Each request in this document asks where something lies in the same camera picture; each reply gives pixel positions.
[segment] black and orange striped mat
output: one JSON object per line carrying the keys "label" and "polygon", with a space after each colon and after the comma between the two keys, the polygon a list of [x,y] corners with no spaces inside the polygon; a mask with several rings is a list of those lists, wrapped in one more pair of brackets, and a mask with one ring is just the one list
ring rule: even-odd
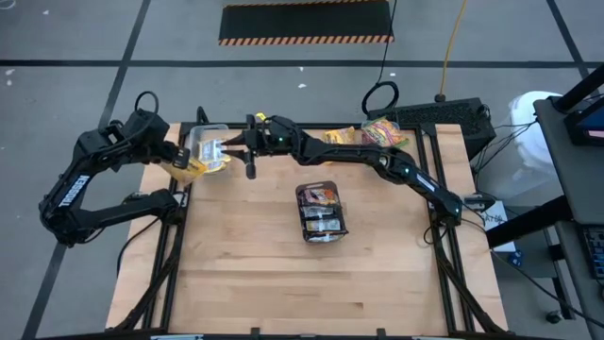
{"label": "black and orange striped mat", "polygon": [[224,7],[219,44],[385,43],[389,30],[386,0],[241,4]]}

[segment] white bin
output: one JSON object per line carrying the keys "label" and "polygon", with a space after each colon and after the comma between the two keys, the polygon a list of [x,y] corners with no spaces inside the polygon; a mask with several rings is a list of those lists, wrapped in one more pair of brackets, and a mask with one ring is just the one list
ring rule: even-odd
{"label": "white bin", "polygon": [[[533,102],[551,95],[560,94],[535,91],[516,97],[510,103],[511,122],[500,125],[522,125],[533,122],[536,118]],[[512,127],[508,132],[506,127],[502,127],[496,133],[499,138],[506,137],[520,128]],[[485,161],[489,160],[497,149],[498,145],[491,147]],[[527,131],[517,136],[480,171],[478,177],[478,188],[481,191],[506,200],[508,204],[517,203],[523,206],[537,206],[555,198],[560,194],[559,187],[556,169],[539,124],[533,124]],[[515,199],[519,196],[524,196],[522,202],[517,202],[518,199]]]}

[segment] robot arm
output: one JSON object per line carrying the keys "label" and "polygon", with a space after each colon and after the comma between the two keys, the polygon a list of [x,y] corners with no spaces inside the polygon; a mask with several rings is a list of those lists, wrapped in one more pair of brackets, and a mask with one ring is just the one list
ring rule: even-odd
{"label": "robot arm", "polygon": [[117,172],[122,165],[136,162],[186,167],[189,151],[163,141],[169,127],[155,112],[135,110],[125,125],[114,121],[82,133],[72,163],[39,205],[42,224],[60,243],[72,247],[96,230],[148,214],[165,217],[174,212],[178,202],[165,189],[95,212],[80,209],[88,184],[107,169]]}
{"label": "robot arm", "polygon": [[437,220],[458,226],[461,223],[461,199],[440,186],[415,165],[408,153],[377,144],[327,144],[313,138],[291,120],[274,116],[261,125],[247,117],[248,129],[223,145],[245,145],[245,150],[224,152],[246,163],[247,176],[256,176],[254,157],[292,155],[300,165],[323,162],[355,162],[372,166],[377,174],[394,184],[407,184],[434,207]]}

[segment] wooden tabletop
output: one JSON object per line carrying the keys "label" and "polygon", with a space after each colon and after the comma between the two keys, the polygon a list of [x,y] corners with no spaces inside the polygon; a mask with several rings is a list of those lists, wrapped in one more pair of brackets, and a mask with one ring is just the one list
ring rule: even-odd
{"label": "wooden tabletop", "polygon": [[[179,125],[167,139],[176,141]],[[459,126],[437,126],[449,190],[475,191]],[[239,131],[216,132],[224,137]],[[320,136],[321,131],[308,133]],[[419,163],[415,137],[405,146]],[[433,159],[427,146],[430,173]],[[407,186],[381,179],[362,164],[299,166],[290,157],[258,158],[247,179],[234,160],[221,174],[193,184],[170,332],[265,334],[446,335],[434,251],[424,244],[426,201]],[[169,176],[146,166],[141,190],[168,186]],[[300,230],[294,189],[333,180],[350,231],[336,243],[309,245]],[[480,222],[471,212],[463,217]],[[152,217],[132,222],[130,236]],[[126,250],[108,327],[119,323],[149,284],[159,225]],[[501,297],[484,233],[457,227],[467,286],[506,329]],[[450,285],[458,329],[459,296]],[[163,291],[159,293],[155,323]]]}

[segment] keyboard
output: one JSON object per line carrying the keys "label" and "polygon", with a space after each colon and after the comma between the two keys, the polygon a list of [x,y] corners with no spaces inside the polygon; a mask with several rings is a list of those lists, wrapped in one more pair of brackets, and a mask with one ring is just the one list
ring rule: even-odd
{"label": "keyboard", "polygon": [[584,226],[580,234],[592,275],[604,280],[604,227]]}
{"label": "keyboard", "polygon": [[368,119],[373,120],[385,116],[400,126],[422,123],[460,125],[468,158],[471,160],[495,137],[491,117],[485,108],[480,99],[469,98],[373,110],[369,112]]}

